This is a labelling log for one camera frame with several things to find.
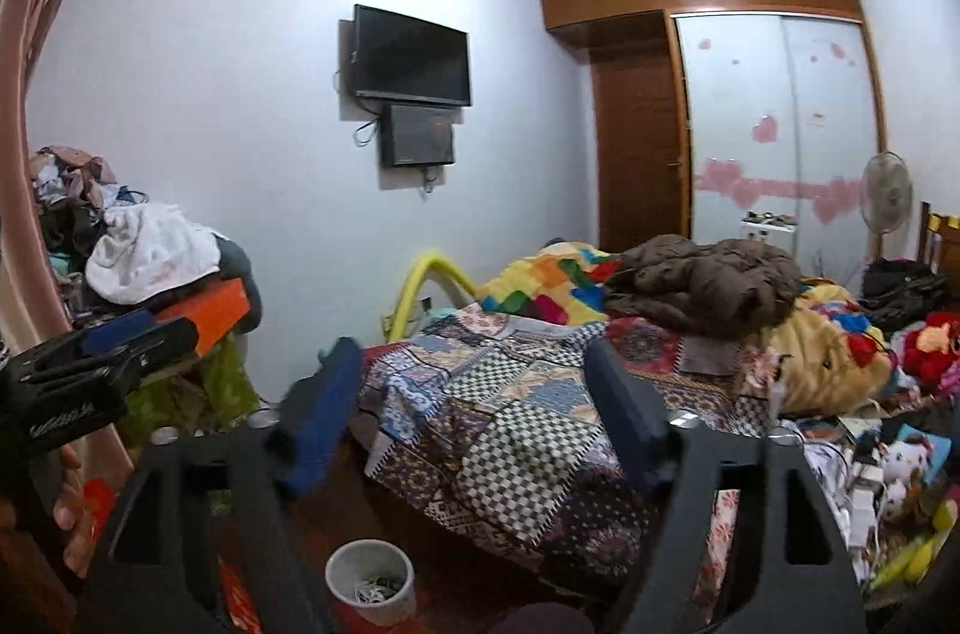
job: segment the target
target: wooden floor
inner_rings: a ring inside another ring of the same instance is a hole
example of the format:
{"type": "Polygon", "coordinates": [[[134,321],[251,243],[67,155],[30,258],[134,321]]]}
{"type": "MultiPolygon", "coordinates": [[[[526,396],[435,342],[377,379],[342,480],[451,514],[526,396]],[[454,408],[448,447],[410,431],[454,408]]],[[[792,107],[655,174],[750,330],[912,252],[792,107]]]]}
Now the wooden floor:
{"type": "Polygon", "coordinates": [[[362,450],[344,445],[328,482],[296,503],[296,530],[323,570],[355,539],[383,539],[410,556],[426,595],[419,620],[433,634],[481,634],[525,604],[563,602],[531,573],[434,524],[386,488],[365,479],[362,450]]]}

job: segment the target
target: stuffed toy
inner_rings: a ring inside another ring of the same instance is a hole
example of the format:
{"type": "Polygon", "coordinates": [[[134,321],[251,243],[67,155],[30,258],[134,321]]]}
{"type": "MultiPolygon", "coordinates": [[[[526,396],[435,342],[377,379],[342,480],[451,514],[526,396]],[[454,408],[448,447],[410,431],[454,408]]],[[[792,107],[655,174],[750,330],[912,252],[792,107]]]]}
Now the stuffed toy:
{"type": "Polygon", "coordinates": [[[883,481],[887,485],[899,481],[909,488],[915,481],[923,481],[932,457],[933,447],[930,442],[916,434],[893,442],[892,445],[880,445],[883,481]]]}
{"type": "Polygon", "coordinates": [[[808,285],[789,317],[760,340],[781,361],[781,413],[843,414],[880,392],[896,369],[883,334],[837,284],[808,285]]]}
{"type": "Polygon", "coordinates": [[[880,469],[887,486],[880,504],[882,521],[896,521],[912,511],[932,457],[933,446],[923,436],[908,436],[892,445],[880,445],[880,469]]]}
{"type": "Polygon", "coordinates": [[[897,521],[906,514],[907,493],[907,487],[901,479],[896,479],[887,485],[886,495],[880,503],[880,519],[882,521],[897,521]]]}
{"type": "Polygon", "coordinates": [[[926,327],[907,334],[904,341],[904,372],[926,388],[935,388],[947,370],[960,360],[960,315],[933,312],[926,327]]]}
{"type": "Polygon", "coordinates": [[[924,542],[910,559],[910,563],[904,570],[904,580],[916,585],[925,577],[926,571],[944,546],[944,542],[947,541],[950,529],[955,522],[957,522],[956,498],[947,497],[933,516],[933,536],[924,542]]]}

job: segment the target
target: tv screen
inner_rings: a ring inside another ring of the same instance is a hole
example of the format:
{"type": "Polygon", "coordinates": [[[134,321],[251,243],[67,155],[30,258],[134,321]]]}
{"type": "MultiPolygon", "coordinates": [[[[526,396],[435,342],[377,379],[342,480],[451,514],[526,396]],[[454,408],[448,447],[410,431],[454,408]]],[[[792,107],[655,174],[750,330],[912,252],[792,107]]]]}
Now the tv screen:
{"type": "Polygon", "coordinates": [[[467,33],[366,5],[353,11],[358,98],[471,105],[467,33]]]}

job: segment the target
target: paper cup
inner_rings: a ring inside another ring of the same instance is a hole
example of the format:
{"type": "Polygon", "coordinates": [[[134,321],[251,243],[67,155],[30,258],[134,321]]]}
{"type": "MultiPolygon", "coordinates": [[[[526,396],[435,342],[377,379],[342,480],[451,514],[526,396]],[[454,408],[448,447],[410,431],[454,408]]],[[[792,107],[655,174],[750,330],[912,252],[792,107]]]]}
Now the paper cup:
{"type": "Polygon", "coordinates": [[[414,567],[397,546],[378,539],[349,542],[326,562],[326,586],[330,593],[375,626],[396,626],[416,615],[414,567]],[[357,586],[376,576],[402,580],[403,587],[385,602],[357,602],[357,586]]]}

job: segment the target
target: finger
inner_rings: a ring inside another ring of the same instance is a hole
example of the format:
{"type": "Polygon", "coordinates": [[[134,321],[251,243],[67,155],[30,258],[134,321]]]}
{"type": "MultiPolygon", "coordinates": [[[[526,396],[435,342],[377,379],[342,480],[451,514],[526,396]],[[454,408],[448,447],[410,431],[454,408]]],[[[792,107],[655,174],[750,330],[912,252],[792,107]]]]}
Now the finger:
{"type": "Polygon", "coordinates": [[[76,575],[85,578],[93,551],[93,515],[84,512],[64,549],[64,564],[76,575]]]}
{"type": "Polygon", "coordinates": [[[83,491],[79,487],[64,485],[54,504],[54,520],[64,531],[69,531],[80,522],[85,512],[83,491]]]}
{"type": "Polygon", "coordinates": [[[75,471],[66,471],[64,473],[64,489],[83,495],[83,482],[80,481],[80,474],[75,471]]]}
{"type": "Polygon", "coordinates": [[[64,445],[61,447],[61,462],[67,469],[80,469],[80,457],[73,445],[64,445]]]}
{"type": "Polygon", "coordinates": [[[13,505],[6,498],[0,498],[0,528],[13,528],[15,525],[16,511],[13,505]]]}

